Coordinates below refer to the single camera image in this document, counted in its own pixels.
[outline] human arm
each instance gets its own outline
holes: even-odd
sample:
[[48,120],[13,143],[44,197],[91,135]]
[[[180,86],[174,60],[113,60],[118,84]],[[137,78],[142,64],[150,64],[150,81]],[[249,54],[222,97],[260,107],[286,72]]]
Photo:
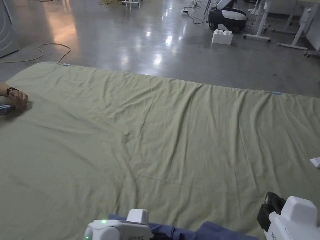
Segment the human arm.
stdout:
[[7,95],[8,88],[10,88],[8,84],[0,83],[0,95],[13,101],[17,109],[23,108],[28,102],[28,95],[18,90],[10,90]]

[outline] dark blue cloth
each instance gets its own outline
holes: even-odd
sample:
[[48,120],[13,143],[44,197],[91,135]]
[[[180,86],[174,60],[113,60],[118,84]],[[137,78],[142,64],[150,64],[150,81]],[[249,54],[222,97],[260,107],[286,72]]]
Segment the dark blue cloth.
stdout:
[[255,237],[237,233],[212,222],[205,222],[195,232],[192,240],[258,240]]
[[[126,218],[113,214],[110,214],[108,219],[126,220]],[[149,223],[149,226],[151,232],[165,233],[173,240],[179,240],[180,234],[184,235],[185,240],[258,240],[255,237],[233,232],[212,222],[205,222],[196,232],[156,223]]]

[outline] bed sheet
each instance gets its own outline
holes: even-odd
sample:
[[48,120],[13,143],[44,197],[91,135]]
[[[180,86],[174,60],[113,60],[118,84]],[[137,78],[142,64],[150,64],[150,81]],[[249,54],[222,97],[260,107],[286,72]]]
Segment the bed sheet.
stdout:
[[132,208],[264,239],[266,192],[320,209],[320,99],[45,62],[0,116],[0,239],[81,239]]

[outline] polished gray floor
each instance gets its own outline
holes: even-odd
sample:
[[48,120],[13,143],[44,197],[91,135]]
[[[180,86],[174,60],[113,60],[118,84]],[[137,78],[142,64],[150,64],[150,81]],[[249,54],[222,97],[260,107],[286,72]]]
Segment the polished gray floor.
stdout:
[[[132,11],[125,5],[106,8],[98,0],[7,2],[21,51],[0,61],[36,57],[38,45],[55,42],[71,48],[62,62],[73,65],[320,97],[320,60],[276,45],[291,42],[292,36],[267,32],[273,38],[268,44],[234,35],[231,46],[211,44],[208,24],[195,25],[182,14],[181,8],[189,5],[182,0],[144,0],[140,10]],[[248,8],[239,2],[243,10]],[[195,16],[203,18],[203,12],[204,7]],[[285,20],[268,22],[276,28]],[[245,31],[255,33],[250,27]],[[60,46],[43,50],[35,61],[0,64],[0,81],[35,63],[58,61],[67,51]]]

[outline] black and white robot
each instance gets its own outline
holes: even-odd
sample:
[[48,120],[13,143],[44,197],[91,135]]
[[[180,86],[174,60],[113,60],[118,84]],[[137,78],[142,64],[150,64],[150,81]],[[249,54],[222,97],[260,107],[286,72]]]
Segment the black and white robot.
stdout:
[[208,23],[211,30],[218,29],[218,25],[224,25],[233,33],[240,33],[247,22],[247,15],[238,8],[232,8],[237,0],[221,0],[208,14]]

